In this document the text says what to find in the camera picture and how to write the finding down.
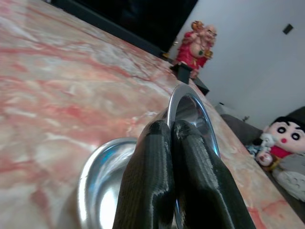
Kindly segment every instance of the doll face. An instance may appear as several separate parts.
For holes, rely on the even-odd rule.
[[[271,154],[264,152],[264,151],[259,152],[255,158],[256,158],[257,162],[262,166],[269,166],[273,162],[273,158],[272,158]]]
[[[206,41],[210,42],[213,39],[215,39],[216,36],[217,36],[217,31],[216,31],[215,27],[212,26],[212,25],[208,25],[205,28],[205,39],[206,39]]]
[[[305,133],[299,125],[293,122],[277,122],[264,132],[278,139],[276,146],[291,153],[305,153]]]

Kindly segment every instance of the red shirt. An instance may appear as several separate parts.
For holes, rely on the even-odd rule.
[[[278,147],[278,146],[273,146],[271,147],[271,151],[270,151],[271,154],[279,157],[279,158],[283,158],[283,157],[286,157],[288,155],[291,155],[292,153]]]

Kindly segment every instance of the white wall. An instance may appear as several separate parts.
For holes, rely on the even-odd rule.
[[[198,0],[178,40],[194,20],[218,29],[214,58],[199,75],[210,102],[249,115],[259,128],[304,106],[304,11],[305,0]],[[288,23],[294,29],[285,35]]]

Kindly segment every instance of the pink marble surface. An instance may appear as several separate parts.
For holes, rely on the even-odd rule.
[[[168,105],[179,83],[168,67],[40,0],[2,0],[0,228],[77,228],[75,189],[84,162],[111,139],[138,136]],[[304,228],[197,92],[257,228]]]

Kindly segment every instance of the black furniture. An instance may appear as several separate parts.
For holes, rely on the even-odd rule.
[[[51,0],[51,4],[155,55],[169,51],[197,0]]]

